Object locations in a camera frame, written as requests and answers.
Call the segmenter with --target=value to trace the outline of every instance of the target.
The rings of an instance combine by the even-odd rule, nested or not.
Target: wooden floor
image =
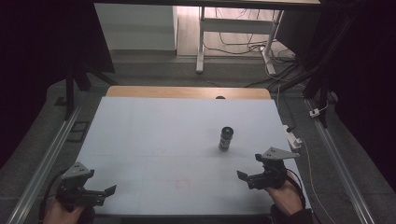
[[[178,29],[177,29],[177,56],[195,57],[199,42],[199,7],[177,7]],[[223,8],[223,7],[206,7],[206,18],[225,18],[238,20],[260,20],[271,21],[273,18],[273,10],[258,10],[248,8]],[[205,49],[205,56],[219,57],[261,57],[258,49],[252,52],[241,54],[241,52],[249,51],[248,46],[254,46],[266,41],[268,35],[251,35],[251,34],[230,34],[230,33],[212,33],[205,32],[204,44],[210,48]],[[221,49],[235,54],[222,52]],[[275,53],[286,49],[282,44],[275,42],[272,46]],[[291,55],[292,52],[282,51],[282,56]]]

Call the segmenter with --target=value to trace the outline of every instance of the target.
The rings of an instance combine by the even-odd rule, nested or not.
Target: human hand
[[[72,212],[68,212],[55,198],[44,218],[44,224],[76,224],[85,207],[77,206]]]
[[[294,179],[292,174],[288,171],[288,176]],[[303,210],[301,199],[297,189],[287,180],[279,189],[267,188],[265,189],[273,199],[277,208],[286,216],[291,216],[294,213]]]

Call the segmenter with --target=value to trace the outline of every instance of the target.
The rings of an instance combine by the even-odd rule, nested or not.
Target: person's left hand
[[[44,224],[77,224],[78,218],[85,207],[77,206],[73,212],[68,212],[55,198],[44,218]]]

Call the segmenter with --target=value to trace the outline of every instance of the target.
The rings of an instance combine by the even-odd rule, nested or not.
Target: desk leg
[[[283,11],[278,11],[277,15],[275,17],[273,26],[271,28],[271,33],[268,36],[267,44],[265,45],[265,48],[261,47],[260,50],[262,51],[262,57],[264,58],[265,61],[265,66],[268,72],[268,75],[273,76],[276,75],[276,71],[274,69],[274,65],[271,61],[271,58],[269,56],[269,52],[271,50],[271,45],[274,41],[275,33],[277,30],[277,26],[279,25],[280,17],[282,16]]]
[[[196,73],[204,72],[204,25],[205,25],[205,7],[201,7],[201,18],[199,20],[199,44],[197,54]]]

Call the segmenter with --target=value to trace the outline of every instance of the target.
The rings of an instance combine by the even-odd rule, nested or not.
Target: gray floor
[[[166,54],[126,54],[113,52],[113,63],[116,74],[108,74],[121,85],[150,86],[199,86],[199,87],[245,87],[249,83],[267,79],[262,60],[255,59],[206,59],[205,71],[195,74],[195,60],[177,58]],[[278,64],[277,71],[285,68]],[[106,94],[108,85],[91,76],[92,89],[85,99],[77,121],[92,121],[100,99]],[[266,88],[273,79],[252,87]],[[284,124],[293,125],[291,115],[296,123],[293,131],[297,137],[306,142],[307,147],[301,150],[297,159],[300,173],[306,186],[308,200],[317,213],[321,223],[332,223],[323,208],[319,205],[311,185],[310,172],[315,192],[335,223],[360,223],[332,160],[318,134],[314,121],[307,114],[307,107],[301,95],[302,87],[297,86],[285,92],[283,98],[277,99],[277,85],[273,87],[274,100],[279,101],[279,115]],[[0,170],[0,223],[6,223],[18,199],[32,177],[43,154],[50,145],[56,131],[64,118],[64,107],[55,106],[58,97],[64,97],[64,82],[56,83],[49,88],[48,100],[28,134],[25,135],[15,154]],[[396,219],[396,195],[386,180],[375,168],[370,158],[353,138],[343,123],[333,112],[333,104],[328,107],[329,131],[361,190],[376,223],[394,223]],[[69,140],[79,139],[76,134],[69,134]],[[82,142],[65,142],[49,177],[59,170],[70,166],[75,161]],[[308,167],[308,154],[311,169]],[[36,223],[38,202],[43,196],[43,189],[32,206],[25,223]],[[227,220],[193,218],[182,220],[183,223],[230,223]],[[125,219],[120,217],[98,217],[95,223],[164,223],[164,220]]]

